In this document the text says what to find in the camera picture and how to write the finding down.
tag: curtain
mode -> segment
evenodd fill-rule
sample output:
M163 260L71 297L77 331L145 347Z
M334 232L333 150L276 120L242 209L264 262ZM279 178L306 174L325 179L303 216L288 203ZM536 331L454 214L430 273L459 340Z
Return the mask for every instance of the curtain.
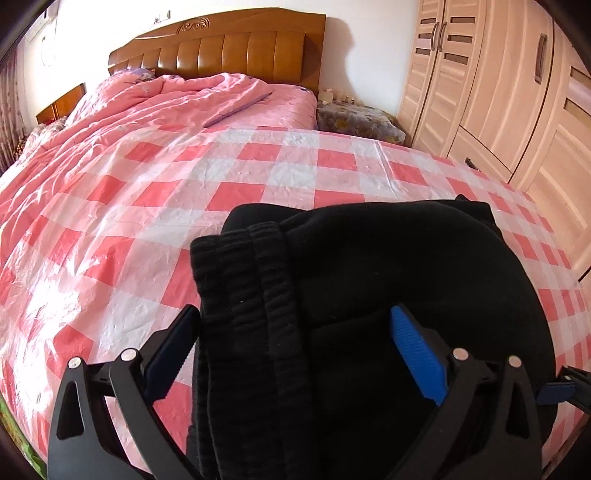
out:
M15 51L0 72L0 174L15 162L15 150L24 134L25 125L18 103Z

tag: blue gripper pad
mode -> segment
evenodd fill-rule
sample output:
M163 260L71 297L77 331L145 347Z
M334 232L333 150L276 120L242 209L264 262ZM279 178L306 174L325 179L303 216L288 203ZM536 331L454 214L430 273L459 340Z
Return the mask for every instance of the blue gripper pad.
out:
M395 306L390 310L392 340L407 364L423 397L435 401L437 406L447 396L446 369L429 347L411 320L410 314Z

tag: wardrobe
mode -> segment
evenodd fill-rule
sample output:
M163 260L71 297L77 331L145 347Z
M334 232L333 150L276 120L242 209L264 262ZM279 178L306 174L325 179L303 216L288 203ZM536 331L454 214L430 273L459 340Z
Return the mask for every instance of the wardrobe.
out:
M528 193L591 302L591 73L535 0L421 0L398 121Z

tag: power outlet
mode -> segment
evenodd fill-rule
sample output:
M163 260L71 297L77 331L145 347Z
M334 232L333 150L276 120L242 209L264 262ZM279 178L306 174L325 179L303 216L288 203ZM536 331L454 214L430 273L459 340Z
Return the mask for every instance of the power outlet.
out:
M162 12L154 17L154 25L170 20L170 10Z

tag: metal screw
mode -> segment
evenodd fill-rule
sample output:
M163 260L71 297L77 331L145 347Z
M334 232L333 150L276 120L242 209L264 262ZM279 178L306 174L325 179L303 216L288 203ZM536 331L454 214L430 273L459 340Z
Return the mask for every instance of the metal screw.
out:
M82 364L82 359L79 356L75 356L74 358L70 358L68 362L68 367L71 369L78 368Z
M124 362L131 362L137 356L138 352L135 348L128 348L127 350L123 350L123 353L121 353L121 359Z
M521 358L515 355L509 357L509 365L513 368L519 368L522 365Z
M465 362L470 357L470 354L467 352L466 349L463 348L454 348L453 350L453 357L460 362Z

